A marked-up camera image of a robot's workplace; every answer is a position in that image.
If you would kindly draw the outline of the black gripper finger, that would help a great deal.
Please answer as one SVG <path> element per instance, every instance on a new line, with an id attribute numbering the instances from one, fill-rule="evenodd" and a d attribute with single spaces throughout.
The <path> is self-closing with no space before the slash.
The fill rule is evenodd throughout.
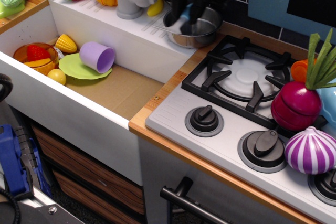
<path id="1" fill-rule="evenodd" d="M 179 18 L 185 8 L 185 0 L 171 0 L 172 15 Z"/>
<path id="2" fill-rule="evenodd" d="M 190 18 L 189 24 L 193 25 L 197 22 L 197 19 L 200 18 L 207 7 L 207 0 L 193 0 L 193 3 L 190 7 Z"/>

